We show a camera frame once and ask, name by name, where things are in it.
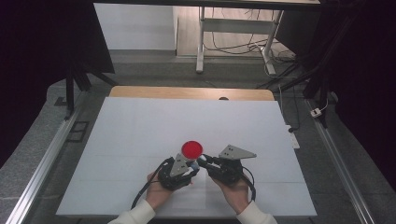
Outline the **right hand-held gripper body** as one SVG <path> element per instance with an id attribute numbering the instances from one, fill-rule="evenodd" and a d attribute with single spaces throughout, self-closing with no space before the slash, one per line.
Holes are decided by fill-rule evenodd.
<path id="1" fill-rule="evenodd" d="M 241 160 L 256 158 L 257 154 L 242 149 L 240 147 L 228 145 L 217 156 L 219 163 L 209 163 L 215 167 L 209 175 L 226 186 L 231 186 L 238 182 L 243 174 Z"/>

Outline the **black curtain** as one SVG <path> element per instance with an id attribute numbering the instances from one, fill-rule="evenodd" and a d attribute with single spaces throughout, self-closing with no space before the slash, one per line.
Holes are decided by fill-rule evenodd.
<path id="1" fill-rule="evenodd" d="M 333 9 L 285 11 L 276 38 L 311 69 L 342 19 L 355 17 L 325 73 L 340 120 L 396 190 L 396 0 L 321 1 Z"/>
<path id="2" fill-rule="evenodd" d="M 0 0 L 0 167 L 71 73 L 112 73 L 95 0 Z"/>

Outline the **white paper sheet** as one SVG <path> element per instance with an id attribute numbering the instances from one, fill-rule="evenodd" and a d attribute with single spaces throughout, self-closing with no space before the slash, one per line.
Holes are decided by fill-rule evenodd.
<path id="1" fill-rule="evenodd" d="M 205 209 L 207 171 L 201 170 L 191 183 L 173 195 L 172 207 L 177 209 Z"/>

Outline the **white power strip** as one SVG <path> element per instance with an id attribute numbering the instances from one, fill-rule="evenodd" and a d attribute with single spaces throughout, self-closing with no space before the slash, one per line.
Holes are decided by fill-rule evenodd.
<path id="1" fill-rule="evenodd" d="M 291 141 L 292 147 L 294 149 L 299 149 L 300 145 L 299 145 L 298 140 L 296 138 L 296 135 L 294 133 L 295 129 L 292 128 L 290 125 L 286 125 L 286 128 L 287 128 L 287 131 L 290 134 L 290 141 Z"/>

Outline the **person's right hand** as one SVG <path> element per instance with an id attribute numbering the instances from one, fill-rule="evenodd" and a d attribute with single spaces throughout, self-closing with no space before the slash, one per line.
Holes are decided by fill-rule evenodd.
<path id="1" fill-rule="evenodd" d="M 217 179 L 214 179 L 214 182 L 219 186 L 226 202 L 237 215 L 241 214 L 248 207 L 248 184 L 244 180 L 239 180 L 231 186 L 226 186 Z"/>

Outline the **black metal stand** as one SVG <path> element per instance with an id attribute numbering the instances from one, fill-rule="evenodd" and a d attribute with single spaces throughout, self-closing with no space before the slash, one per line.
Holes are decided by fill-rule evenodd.
<path id="1" fill-rule="evenodd" d="M 97 69 L 85 63 L 73 64 L 66 75 L 66 116 L 65 119 L 70 119 L 74 115 L 75 100 L 74 100 L 74 85 L 77 85 L 81 91 L 89 91 L 91 89 L 91 82 L 88 74 L 101 79 L 111 87 L 118 86 L 119 83 L 104 73 L 99 72 Z"/>
<path id="2" fill-rule="evenodd" d="M 291 89 L 303 81 L 308 81 L 308 84 L 303 90 L 303 97 L 305 99 L 312 99 L 319 93 L 318 106 L 321 114 L 317 115 L 317 119 L 324 128 L 328 127 L 326 121 L 330 76 L 328 69 L 331 58 L 336 52 L 340 41 L 343 39 L 344 27 L 345 25 L 342 21 L 329 24 L 320 23 L 318 29 L 321 36 L 317 38 L 317 44 L 305 56 L 302 56 L 297 64 L 292 66 L 295 68 L 297 65 L 305 64 L 304 72 L 293 81 L 281 85 L 276 90 L 276 93 L 280 93 L 281 91 Z"/>

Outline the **large white board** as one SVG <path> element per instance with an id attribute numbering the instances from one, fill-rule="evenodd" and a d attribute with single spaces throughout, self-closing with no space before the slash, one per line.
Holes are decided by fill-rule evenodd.
<path id="1" fill-rule="evenodd" d="M 254 153 L 256 204 L 276 217 L 316 209 L 275 101 L 108 97 L 57 210 L 66 217 L 116 216 L 131 208 L 147 176 L 194 140 L 215 157 L 228 145 Z"/>

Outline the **white metal desk frame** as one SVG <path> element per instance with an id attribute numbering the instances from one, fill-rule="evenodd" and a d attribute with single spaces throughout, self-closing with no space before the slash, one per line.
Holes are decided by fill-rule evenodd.
<path id="1" fill-rule="evenodd" d="M 283 14 L 283 10 L 275 10 L 270 21 L 248 21 L 237 19 L 216 19 L 205 16 L 205 8 L 199 7 L 199 40 L 197 49 L 196 73 L 204 71 L 204 35 L 205 32 L 267 35 L 267 42 L 260 47 L 264 60 L 264 68 L 269 75 L 274 75 L 276 70 L 271 62 L 270 50 L 276 36 L 276 31 Z"/>

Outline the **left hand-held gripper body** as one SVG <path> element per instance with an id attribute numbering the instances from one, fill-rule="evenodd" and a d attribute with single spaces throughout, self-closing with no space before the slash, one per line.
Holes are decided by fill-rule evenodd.
<path id="1" fill-rule="evenodd" d="M 158 173 L 158 180 L 165 189 L 174 191 L 190 184 L 190 172 L 193 169 L 186 164 L 186 160 L 178 153 L 174 158 L 170 157 L 164 161 Z"/>

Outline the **red petri dish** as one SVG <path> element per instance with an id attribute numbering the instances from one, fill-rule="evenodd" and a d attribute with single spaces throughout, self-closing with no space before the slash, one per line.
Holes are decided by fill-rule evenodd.
<path id="1" fill-rule="evenodd" d="M 196 160 L 202 155 L 203 147 L 196 141 L 188 141 L 181 147 L 181 153 L 189 160 Z"/>

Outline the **aluminium rail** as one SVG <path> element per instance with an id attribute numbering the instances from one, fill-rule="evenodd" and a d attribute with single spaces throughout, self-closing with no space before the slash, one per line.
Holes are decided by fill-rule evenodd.
<path id="1" fill-rule="evenodd" d="M 347 165 L 345 164 L 328 129 L 321 124 L 319 119 L 313 118 L 312 116 L 310 116 L 310 118 L 313 120 L 315 127 L 318 130 L 318 134 L 326 147 L 330 159 L 332 160 L 334 169 L 344 186 L 346 194 L 348 195 L 361 224 L 375 224 L 375 219 L 367 205 L 367 202 L 364 200 L 360 189 L 353 180 L 352 175 L 350 174 Z"/>
<path id="2" fill-rule="evenodd" d="M 80 106 L 71 114 L 63 108 L 40 111 L 0 172 L 0 205 L 7 217 L 3 224 L 22 224 L 27 218 L 80 112 Z"/>

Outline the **person's left hand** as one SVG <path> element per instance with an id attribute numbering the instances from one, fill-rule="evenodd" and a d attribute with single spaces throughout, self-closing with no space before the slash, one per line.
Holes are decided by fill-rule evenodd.
<path id="1" fill-rule="evenodd" d="M 173 191 L 165 189 L 158 182 L 158 176 L 156 176 L 154 173 L 150 173 L 147 176 L 147 181 L 150 183 L 150 185 L 147 189 L 146 201 L 154 210 L 156 210 L 170 199 Z"/>

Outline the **black floor socket frame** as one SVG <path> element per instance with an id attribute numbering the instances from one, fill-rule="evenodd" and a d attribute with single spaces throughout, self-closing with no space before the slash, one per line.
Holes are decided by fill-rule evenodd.
<path id="1" fill-rule="evenodd" d="M 89 128 L 88 121 L 76 121 L 66 138 L 67 142 L 81 143 Z"/>

